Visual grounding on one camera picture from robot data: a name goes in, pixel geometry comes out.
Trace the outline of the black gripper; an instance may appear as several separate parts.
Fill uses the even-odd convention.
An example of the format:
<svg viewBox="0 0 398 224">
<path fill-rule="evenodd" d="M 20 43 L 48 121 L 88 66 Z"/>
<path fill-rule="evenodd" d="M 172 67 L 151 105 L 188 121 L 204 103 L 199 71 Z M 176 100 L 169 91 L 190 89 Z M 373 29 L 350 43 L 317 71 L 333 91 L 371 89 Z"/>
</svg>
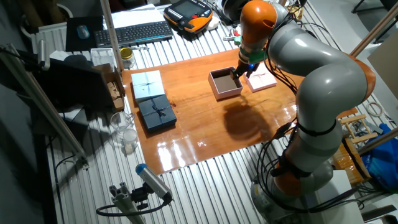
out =
<svg viewBox="0 0 398 224">
<path fill-rule="evenodd" d="M 238 67 L 234 68 L 230 72 L 230 77 L 233 80 L 239 79 L 243 73 L 246 72 L 246 77 L 250 78 L 251 74 L 255 72 L 259 67 L 259 63 L 244 63 L 242 61 L 238 62 Z"/>
</svg>

